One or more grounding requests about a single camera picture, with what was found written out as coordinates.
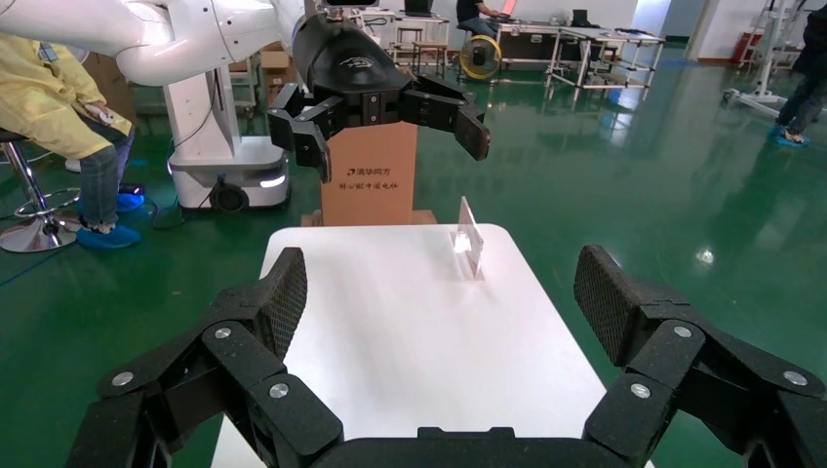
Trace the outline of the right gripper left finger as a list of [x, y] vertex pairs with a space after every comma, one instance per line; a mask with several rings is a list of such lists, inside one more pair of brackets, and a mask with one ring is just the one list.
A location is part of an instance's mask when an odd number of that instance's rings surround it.
[[305, 309], [305, 258], [283, 249], [263, 278], [223, 290], [190, 330], [109, 371], [70, 467], [168, 467], [222, 415], [268, 467], [308, 467], [343, 440], [338, 417], [285, 358]]

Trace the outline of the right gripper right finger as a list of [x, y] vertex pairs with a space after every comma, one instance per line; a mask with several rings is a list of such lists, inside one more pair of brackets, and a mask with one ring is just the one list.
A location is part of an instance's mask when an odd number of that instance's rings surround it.
[[579, 253], [573, 294], [621, 369], [584, 440], [641, 467], [683, 412], [746, 467], [825, 465], [826, 386], [814, 373], [718, 329], [678, 292], [630, 277], [596, 245]]

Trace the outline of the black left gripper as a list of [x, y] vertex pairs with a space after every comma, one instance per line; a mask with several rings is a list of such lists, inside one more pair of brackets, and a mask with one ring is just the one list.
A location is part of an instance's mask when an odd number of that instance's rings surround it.
[[269, 134], [299, 166], [315, 169], [322, 183], [333, 178], [328, 141], [344, 127], [402, 120], [453, 134], [476, 161], [489, 155], [485, 112], [470, 93], [440, 78], [412, 79], [349, 19], [305, 19], [295, 30], [293, 59], [310, 94], [298, 83], [285, 85], [267, 109]]

